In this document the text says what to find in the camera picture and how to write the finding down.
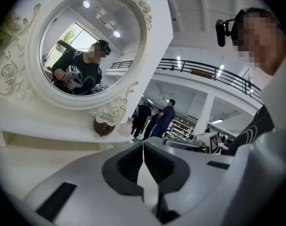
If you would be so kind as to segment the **pink flower bouquet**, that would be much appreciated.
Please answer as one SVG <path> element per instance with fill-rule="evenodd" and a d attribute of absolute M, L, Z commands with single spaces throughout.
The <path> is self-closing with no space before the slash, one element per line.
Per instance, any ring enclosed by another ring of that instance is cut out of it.
<path fill-rule="evenodd" d="M 7 13 L 0 25 L 0 50 L 3 46 L 8 45 L 21 31 L 20 21 L 21 17 L 16 14 L 14 8 Z"/>

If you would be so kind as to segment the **brown and white mug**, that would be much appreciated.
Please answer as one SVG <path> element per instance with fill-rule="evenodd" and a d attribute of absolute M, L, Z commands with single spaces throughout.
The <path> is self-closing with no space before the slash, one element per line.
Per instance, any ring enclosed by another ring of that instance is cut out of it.
<path fill-rule="evenodd" d="M 107 115 L 96 115 L 93 122 L 94 131 L 100 136 L 108 136 L 115 129 L 116 122 Z"/>

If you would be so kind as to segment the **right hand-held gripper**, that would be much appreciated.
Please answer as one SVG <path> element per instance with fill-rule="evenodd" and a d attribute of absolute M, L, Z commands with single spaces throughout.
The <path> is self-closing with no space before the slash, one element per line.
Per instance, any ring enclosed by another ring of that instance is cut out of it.
<path fill-rule="evenodd" d="M 165 139 L 165 145 L 177 149 L 213 154 L 218 151 L 218 133 L 217 132 L 205 132 L 198 135 L 193 135 L 192 144 L 180 142 L 171 139 Z"/>

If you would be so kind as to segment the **white vanity dressing table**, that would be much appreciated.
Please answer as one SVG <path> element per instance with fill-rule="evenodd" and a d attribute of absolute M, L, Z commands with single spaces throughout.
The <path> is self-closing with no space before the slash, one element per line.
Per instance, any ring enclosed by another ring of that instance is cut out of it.
<path fill-rule="evenodd" d="M 61 110 L 38 97 L 28 77 L 25 40 L 41 14 L 37 4 L 24 31 L 0 54 L 0 130 L 7 145 L 0 147 L 0 186 L 19 198 L 72 160 L 133 139 L 116 129 L 100 137 L 87 113 Z"/>

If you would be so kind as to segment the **pink glass bottle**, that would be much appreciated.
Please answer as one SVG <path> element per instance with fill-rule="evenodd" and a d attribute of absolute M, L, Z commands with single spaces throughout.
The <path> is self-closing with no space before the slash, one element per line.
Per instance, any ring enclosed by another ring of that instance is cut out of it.
<path fill-rule="evenodd" d="M 118 133 L 121 136 L 128 137 L 131 135 L 132 126 L 133 126 L 133 119 L 129 117 L 125 123 L 122 123 L 120 125 L 120 127 L 118 128 Z"/>

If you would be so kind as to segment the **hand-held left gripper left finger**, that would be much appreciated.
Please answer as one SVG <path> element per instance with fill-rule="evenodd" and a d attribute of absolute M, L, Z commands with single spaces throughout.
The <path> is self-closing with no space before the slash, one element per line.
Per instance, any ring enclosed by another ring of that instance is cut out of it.
<path fill-rule="evenodd" d="M 78 158 L 40 182 L 24 203 L 55 226 L 161 226 L 137 184 L 141 143 Z"/>

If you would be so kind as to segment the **black balcony railing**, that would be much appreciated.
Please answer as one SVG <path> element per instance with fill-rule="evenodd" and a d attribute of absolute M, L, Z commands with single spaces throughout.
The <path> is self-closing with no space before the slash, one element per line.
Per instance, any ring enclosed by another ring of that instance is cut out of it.
<path fill-rule="evenodd" d="M 189 73 L 213 81 L 218 81 L 231 86 L 257 102 L 262 103 L 260 99 L 261 89 L 254 85 L 250 79 L 240 77 L 223 68 L 190 60 L 168 58 L 161 59 L 157 68 L 180 73 Z"/>

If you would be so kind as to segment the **person's black printed shirt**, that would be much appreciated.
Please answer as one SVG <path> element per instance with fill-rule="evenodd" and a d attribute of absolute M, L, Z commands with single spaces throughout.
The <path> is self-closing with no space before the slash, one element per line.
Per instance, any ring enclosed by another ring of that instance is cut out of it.
<path fill-rule="evenodd" d="M 240 146 L 253 143 L 257 137 L 273 129 L 271 116 L 267 108 L 262 106 L 248 126 L 233 140 L 225 155 L 234 156 Z"/>

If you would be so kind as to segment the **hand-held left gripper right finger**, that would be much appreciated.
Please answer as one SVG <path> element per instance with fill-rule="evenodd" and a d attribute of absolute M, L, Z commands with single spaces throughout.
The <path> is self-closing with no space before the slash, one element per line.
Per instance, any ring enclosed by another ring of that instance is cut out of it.
<path fill-rule="evenodd" d="M 252 220 L 245 195 L 248 149 L 232 157 L 145 142 L 144 156 L 158 184 L 161 226 L 246 226 Z"/>

